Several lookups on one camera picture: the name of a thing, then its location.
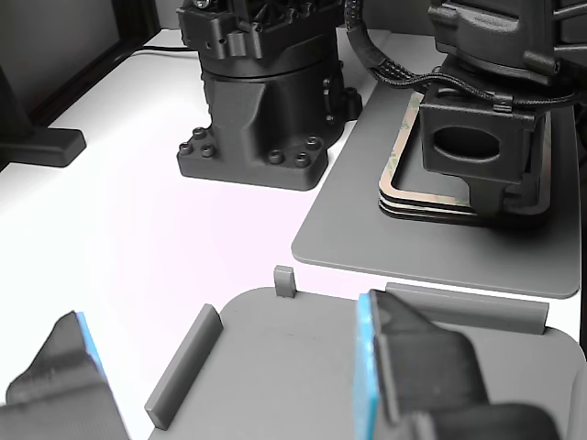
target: black cable bundle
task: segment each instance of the black cable bundle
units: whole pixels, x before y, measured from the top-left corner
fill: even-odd
[[[362,19],[362,12],[363,0],[346,0],[345,23],[350,45],[357,53],[363,66],[377,81],[396,89],[414,89],[421,94],[426,92],[431,83],[443,83],[474,98],[497,104],[499,97],[494,93],[481,90],[455,76],[438,72],[415,74],[391,60],[371,41],[365,22]],[[549,110],[555,107],[575,105],[581,101],[585,102],[586,96],[584,93],[579,92],[543,99],[517,96],[514,98],[513,107],[542,107],[544,110]]]
[[[122,53],[114,58],[113,63],[117,64],[120,61],[123,61],[131,56],[133,56],[137,52],[141,52],[143,50],[151,50],[154,52],[167,52],[167,53],[185,53],[185,52],[195,52],[195,50],[186,48],[185,46],[181,46],[179,48],[170,48],[166,46],[140,46],[137,49],[129,50],[128,52]]]

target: white table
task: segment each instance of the white table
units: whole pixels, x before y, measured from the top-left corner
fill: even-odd
[[[382,48],[401,37],[374,35]],[[181,45],[179,31],[151,44]],[[366,100],[374,80],[346,37],[340,46],[347,85]],[[288,192],[182,177],[178,145],[208,123],[193,54],[137,54],[54,124],[86,136],[70,167],[0,172],[0,388],[28,367],[60,316],[84,311],[127,429],[142,440],[152,429],[143,405],[205,303],[221,310],[272,285],[278,264],[294,267],[299,290],[344,298],[398,281],[293,259],[320,186]],[[352,127],[330,149],[331,165]],[[580,301],[551,301],[547,324],[578,340]]]

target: black stand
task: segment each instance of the black stand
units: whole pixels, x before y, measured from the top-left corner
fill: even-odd
[[[33,127],[0,69],[0,170],[10,162],[66,167],[85,145],[79,130]]]

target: blue rubber pad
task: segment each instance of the blue rubber pad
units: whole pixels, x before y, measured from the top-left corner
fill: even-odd
[[[353,378],[353,412],[355,440],[372,440],[379,406],[379,379],[373,347],[375,328],[368,293],[359,297],[357,305],[355,371]]]
[[[75,315],[77,316],[77,321],[80,324],[80,329],[82,330],[83,342],[85,343],[85,351],[88,355],[92,357],[95,366],[98,368],[98,372],[102,375],[104,379],[106,379],[104,367],[102,366],[102,361],[100,360],[100,356],[98,355],[98,350],[95,347],[94,339],[92,338],[92,334],[90,333],[88,323],[85,320],[85,315],[83,314],[83,312],[78,312]]]

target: raised edge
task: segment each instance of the raised edge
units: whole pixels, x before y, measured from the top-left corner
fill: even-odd
[[[295,298],[297,287],[295,286],[294,269],[287,266],[276,266],[273,271],[275,292],[283,298]]]
[[[145,405],[156,428],[169,429],[223,328],[216,309],[205,304]]]
[[[431,321],[543,335],[548,303],[388,283],[387,292],[412,304]]]

